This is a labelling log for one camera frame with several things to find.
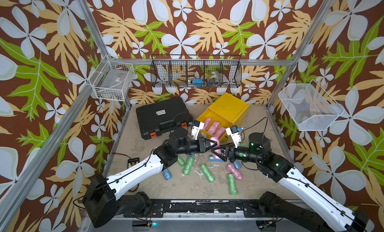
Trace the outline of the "pink trash bag roll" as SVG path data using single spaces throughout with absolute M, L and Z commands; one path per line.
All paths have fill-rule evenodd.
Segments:
M 203 130 L 207 131 L 209 126 L 210 126 L 210 123 L 211 123 L 212 119 L 210 117 L 207 117 L 204 121 L 204 127 L 203 127 Z
M 217 139 L 220 139 L 226 132 L 226 129 L 224 127 L 220 127 L 216 132 L 215 134 L 213 135 L 213 137 L 216 137 Z
M 216 142 L 216 146 L 214 148 L 220 147 L 220 141 L 217 137 L 211 137 L 210 140 Z M 220 148 L 215 149 L 214 152 L 219 154 L 219 155 L 223 155 L 223 152 Z M 223 161 L 223 160 L 219 156 L 217 156 L 216 154 L 213 154 L 212 155 L 212 161 Z
M 218 130 L 218 128 L 220 127 L 221 123 L 218 122 L 218 121 L 214 121 L 212 123 L 212 125 L 208 128 L 207 132 L 210 134 L 210 135 L 214 135 L 216 133 L 216 131 Z
M 237 181 L 241 181 L 244 178 L 243 174 L 235 167 L 233 163 L 228 164 L 226 169 L 234 175 Z

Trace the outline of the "yellow top drawer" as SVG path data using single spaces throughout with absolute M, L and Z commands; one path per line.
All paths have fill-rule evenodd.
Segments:
M 204 121 L 207 117 L 210 117 L 212 119 L 210 126 L 212 125 L 212 123 L 214 121 L 218 121 L 221 123 L 220 127 L 224 127 L 225 129 L 228 127 L 231 127 L 233 125 L 240 127 L 240 125 L 242 123 L 241 116 L 239 115 L 238 112 L 230 112 L 229 110 L 226 110 L 226 109 L 224 109 L 223 112 L 220 112 L 220 111 L 216 112 L 216 111 L 208 108 L 206 111 L 203 112 L 202 115 L 200 115 L 197 118 L 197 121 L 204 123 Z M 210 135 L 205 130 L 201 130 L 200 134 L 201 134 L 201 136 L 208 138 L 208 139 L 213 137 L 213 135 Z M 227 133 L 225 132 L 225 134 L 219 139 L 220 144 L 227 143 L 229 138 L 230 138 L 230 136 L 228 136 Z

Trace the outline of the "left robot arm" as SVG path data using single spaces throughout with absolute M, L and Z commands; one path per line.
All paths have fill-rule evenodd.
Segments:
M 109 177 L 95 177 L 82 198 L 94 228 L 104 226 L 116 215 L 149 215 L 152 206 L 149 197 L 144 192 L 127 196 L 128 190 L 172 166 L 178 161 L 179 154 L 205 153 L 217 144 L 204 137 L 192 140 L 188 131 L 179 127 L 140 163 Z

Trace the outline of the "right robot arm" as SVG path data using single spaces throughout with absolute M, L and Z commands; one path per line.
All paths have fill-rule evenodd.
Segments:
M 281 216 L 312 232 L 364 232 L 369 219 L 336 202 L 283 156 L 271 150 L 271 142 L 262 133 L 252 133 L 249 145 L 240 146 L 240 135 L 233 135 L 233 145 L 211 142 L 211 152 L 223 161 L 251 162 L 267 178 L 293 192 L 311 211 L 285 202 L 277 195 L 266 192 L 259 199 L 261 213 Z

